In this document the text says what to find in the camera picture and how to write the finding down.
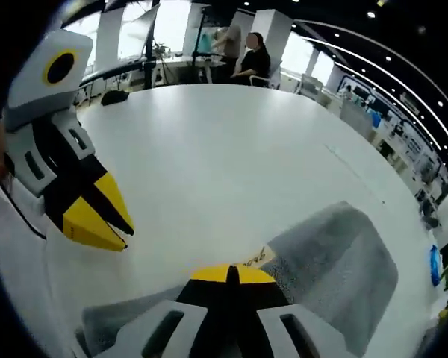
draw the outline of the round white table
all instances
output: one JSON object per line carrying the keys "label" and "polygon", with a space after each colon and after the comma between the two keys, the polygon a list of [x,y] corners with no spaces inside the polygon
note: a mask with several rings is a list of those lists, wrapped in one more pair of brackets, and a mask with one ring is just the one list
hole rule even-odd
{"label": "round white table", "polygon": [[136,92],[78,117],[119,184],[136,234],[114,253],[51,229],[52,292],[70,330],[81,325],[83,308],[245,260],[315,212],[348,201],[373,222],[399,274],[365,357],[412,357],[435,298],[432,241],[398,174],[338,117],[302,96],[229,85]]}

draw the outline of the black bag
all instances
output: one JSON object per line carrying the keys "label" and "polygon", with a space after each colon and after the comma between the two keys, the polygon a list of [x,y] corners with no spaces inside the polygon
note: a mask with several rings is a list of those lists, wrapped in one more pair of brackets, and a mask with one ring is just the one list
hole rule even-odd
{"label": "black bag", "polygon": [[102,105],[108,106],[110,104],[124,102],[128,99],[129,93],[125,91],[110,91],[106,92],[102,98]]}

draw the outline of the glass window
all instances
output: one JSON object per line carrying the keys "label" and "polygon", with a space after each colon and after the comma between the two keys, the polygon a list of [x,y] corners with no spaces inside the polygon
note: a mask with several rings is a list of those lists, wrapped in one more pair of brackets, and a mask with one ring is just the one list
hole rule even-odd
{"label": "glass window", "polygon": [[333,68],[334,61],[323,52],[320,52],[317,62],[315,63],[314,71],[312,71],[312,77],[315,77],[325,86],[327,82],[329,82]]}
{"label": "glass window", "polygon": [[142,55],[147,31],[143,30],[143,25],[138,19],[146,11],[149,11],[151,6],[152,2],[150,0],[137,1],[126,5],[119,32],[118,58],[120,60]]}
{"label": "glass window", "polygon": [[94,13],[65,27],[65,30],[88,36],[93,41],[93,49],[88,58],[88,66],[92,66],[96,59],[96,35],[98,33],[100,16],[101,13]]}
{"label": "glass window", "polygon": [[291,32],[282,55],[282,69],[293,75],[302,76],[307,69],[313,50],[314,47],[309,41]]}
{"label": "glass window", "polygon": [[190,9],[189,1],[163,1],[156,17],[155,42],[171,52],[182,52]]}

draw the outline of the black ceiling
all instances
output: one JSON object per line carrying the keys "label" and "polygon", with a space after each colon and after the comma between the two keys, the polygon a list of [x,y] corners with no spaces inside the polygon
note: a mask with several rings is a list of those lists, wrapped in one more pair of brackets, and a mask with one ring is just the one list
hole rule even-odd
{"label": "black ceiling", "polygon": [[[104,0],[86,0],[85,2],[88,4],[95,2],[93,5],[88,5],[87,11],[98,8],[97,3],[102,4],[101,6],[105,3]],[[293,0],[193,0],[193,2],[211,4],[216,11],[230,14],[233,14],[237,8],[253,12],[276,9],[292,19],[322,22],[341,28],[337,30],[314,23],[306,24],[327,42],[367,58],[400,79],[431,107],[448,130],[448,102],[427,78],[381,46],[342,30],[354,31],[394,50],[431,78],[448,98],[448,0],[437,2],[389,0],[382,7],[377,5],[377,0],[299,0],[299,2]],[[376,18],[370,19],[367,16],[368,11],[373,11]],[[314,37],[300,26],[294,30],[302,36]],[[336,32],[340,34],[338,38],[334,36]],[[317,45],[317,47],[332,55],[324,46]],[[407,92],[396,81],[364,61],[344,52],[339,52],[339,55],[355,71],[365,69],[364,75],[386,90],[391,91],[394,88],[396,90],[394,95],[397,98],[402,92]],[[388,55],[392,57],[391,62],[385,60]],[[438,106],[439,101],[444,103],[443,107]],[[420,121],[442,148],[444,145],[448,147],[448,136],[436,119],[418,101],[414,100],[414,102],[421,112],[420,115],[424,115],[424,119]],[[438,153],[448,165],[448,150],[438,151]]]}

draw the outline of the black circular sensor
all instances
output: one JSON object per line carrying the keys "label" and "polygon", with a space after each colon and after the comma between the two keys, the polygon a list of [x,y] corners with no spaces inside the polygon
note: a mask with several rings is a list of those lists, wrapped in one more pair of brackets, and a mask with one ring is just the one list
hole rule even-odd
{"label": "black circular sensor", "polygon": [[46,74],[46,80],[50,84],[57,84],[69,74],[73,64],[75,64],[75,56],[73,54],[62,54],[50,66]]}

